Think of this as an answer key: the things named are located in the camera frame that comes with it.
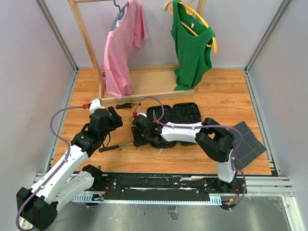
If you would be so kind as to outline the black plastic tool case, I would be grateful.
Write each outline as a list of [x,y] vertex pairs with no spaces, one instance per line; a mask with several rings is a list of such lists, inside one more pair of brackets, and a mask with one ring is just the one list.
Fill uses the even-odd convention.
[[[201,113],[196,103],[177,103],[171,107],[170,105],[164,106],[164,116],[161,120],[162,123],[167,122],[180,123],[180,124],[192,124],[202,121]],[[154,114],[157,118],[160,118],[162,114],[161,106],[152,106],[147,108],[147,117],[152,121],[154,119]],[[183,146],[195,145],[193,142],[180,141]],[[151,143],[153,148],[171,148],[176,146],[177,142],[162,143],[159,146],[155,146]]]

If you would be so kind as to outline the steel claw hammer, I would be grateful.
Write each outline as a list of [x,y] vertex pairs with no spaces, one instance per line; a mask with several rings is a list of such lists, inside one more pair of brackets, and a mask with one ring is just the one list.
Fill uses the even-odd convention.
[[117,144],[117,145],[113,145],[110,147],[99,148],[99,152],[102,153],[102,152],[118,149],[124,146],[133,145],[133,144],[134,144],[133,142],[130,142],[130,143],[125,143],[125,144]]

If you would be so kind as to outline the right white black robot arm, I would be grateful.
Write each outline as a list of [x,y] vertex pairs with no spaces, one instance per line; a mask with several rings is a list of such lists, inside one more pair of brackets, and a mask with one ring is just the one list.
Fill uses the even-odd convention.
[[235,188],[236,170],[233,157],[234,144],[232,127],[222,126],[212,118],[194,124],[176,124],[150,120],[143,114],[132,120],[134,145],[151,144],[154,148],[171,148],[177,142],[198,144],[205,154],[216,162],[218,187],[223,192]]

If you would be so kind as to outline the orange handled pliers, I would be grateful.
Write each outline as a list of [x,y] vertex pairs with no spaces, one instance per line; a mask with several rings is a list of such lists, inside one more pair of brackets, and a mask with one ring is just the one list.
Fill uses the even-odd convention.
[[159,121],[158,121],[158,119],[157,119],[155,110],[153,110],[153,122],[154,122],[155,124],[157,124],[157,125],[159,124]]

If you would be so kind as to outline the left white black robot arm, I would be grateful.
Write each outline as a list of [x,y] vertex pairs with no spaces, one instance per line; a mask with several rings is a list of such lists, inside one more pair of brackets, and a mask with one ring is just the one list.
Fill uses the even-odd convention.
[[105,185],[103,173],[92,165],[85,166],[74,178],[69,177],[103,144],[106,136],[123,125],[122,118],[110,106],[83,105],[91,112],[89,123],[67,143],[63,157],[29,189],[22,187],[16,194],[16,226],[23,230],[20,218],[34,229],[46,230],[60,210],[82,191],[94,191]]

